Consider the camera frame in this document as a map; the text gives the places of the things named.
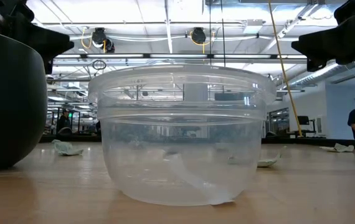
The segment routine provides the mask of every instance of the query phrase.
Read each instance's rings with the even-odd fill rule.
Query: cable
[[[212,10],[212,1],[209,1],[209,36],[211,36],[211,25],[212,25],[212,18],[211,18],[211,10]],[[209,45],[209,53],[212,54],[212,44]],[[209,65],[212,65],[212,57],[209,59]]]
[[[226,46],[225,46],[225,22],[223,20],[223,1],[220,1],[220,12],[222,13],[222,33],[223,33],[223,63],[226,67]]]
[[[281,63],[281,65],[282,65],[284,82],[285,82],[285,85],[286,85],[286,87],[287,87],[288,94],[289,94],[289,96],[290,96],[290,101],[291,101],[292,109],[293,109],[294,115],[295,115],[296,125],[298,126],[298,132],[299,132],[299,134],[300,134],[300,137],[303,137],[303,136],[302,136],[302,130],[301,130],[300,122],[299,122],[299,120],[298,120],[298,115],[297,115],[297,113],[296,113],[295,103],[294,103],[294,100],[293,100],[293,98],[292,98],[292,94],[291,94],[291,90],[290,90],[290,85],[288,84],[287,75],[285,74],[282,52],[281,52],[281,50],[280,50],[280,44],[278,43],[278,37],[277,37],[277,31],[276,31],[276,24],[275,24],[275,20],[274,20],[274,18],[273,18],[272,0],[268,0],[268,4],[269,4],[270,17],[272,18],[272,23],[273,23],[273,31],[274,31],[275,38],[276,38],[276,44],[277,44],[278,55],[280,56],[280,63]]]
[[[82,31],[82,38],[80,39],[80,43],[82,44],[83,47],[85,47],[86,49],[89,49],[90,46],[92,46],[93,33],[90,35],[90,43],[89,43],[89,47],[87,47],[87,46],[83,43],[83,35],[85,35],[85,29],[86,29],[86,27],[83,28],[83,31]]]

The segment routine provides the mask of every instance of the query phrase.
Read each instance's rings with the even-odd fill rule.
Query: light fixture
[[[143,54],[88,54],[88,58],[142,58]]]
[[[87,91],[87,89],[48,89],[47,91]]]
[[[242,55],[242,54],[228,54],[228,55],[214,55],[214,58],[270,58],[271,55]]]
[[[80,58],[80,55],[77,54],[62,54],[62,55],[58,55],[55,58]]]
[[[207,58],[206,54],[151,54],[151,58]]]
[[[282,55],[282,59],[306,59],[305,55]]]
[[[305,90],[291,90],[292,93],[303,93]],[[288,93],[288,90],[277,90],[277,93]]]
[[[57,97],[57,96],[48,96],[49,99],[55,100],[55,101],[65,101],[66,99]]]

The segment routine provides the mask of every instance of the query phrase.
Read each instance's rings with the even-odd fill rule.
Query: white wall
[[[304,90],[304,93],[292,93],[297,115],[308,116],[309,119],[327,116],[326,91],[324,82],[318,83],[318,86],[316,87],[304,88]],[[269,105],[267,111],[271,112],[283,108],[289,108],[290,110],[290,131],[298,130],[295,115],[288,94],[283,97],[283,101],[276,101],[272,105]],[[301,128],[308,130],[313,129],[312,125],[301,126]],[[324,126],[324,129],[326,130],[326,134],[328,135],[328,127]]]
[[[354,85],[326,85],[329,138],[353,139],[347,125],[349,113],[355,109]]]

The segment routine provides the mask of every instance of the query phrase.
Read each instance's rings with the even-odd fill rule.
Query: ceiling pipe
[[[170,25],[174,26],[209,26],[209,22],[169,22]],[[50,27],[106,27],[106,26],[127,26],[127,25],[143,25],[143,26],[159,26],[165,25],[165,22],[43,22],[43,26],[48,28]],[[212,26],[221,26],[221,22],[211,22]],[[225,26],[232,26],[232,27],[243,27],[243,24],[240,21],[235,22],[224,22]]]
[[[171,54],[173,52],[172,49],[172,38],[171,38],[171,25],[170,25],[170,20],[169,20],[169,9],[168,9],[168,0],[165,0],[165,15],[166,15],[166,36],[168,37],[168,47],[169,47],[169,53]]]

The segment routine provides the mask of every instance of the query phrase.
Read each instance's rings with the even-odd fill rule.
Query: table surface
[[[234,203],[170,207],[118,191],[100,143],[74,146],[84,149],[82,156],[58,156],[52,144],[38,144],[0,171],[0,223],[355,223],[355,151],[287,145]],[[262,157],[281,148],[263,145]]]

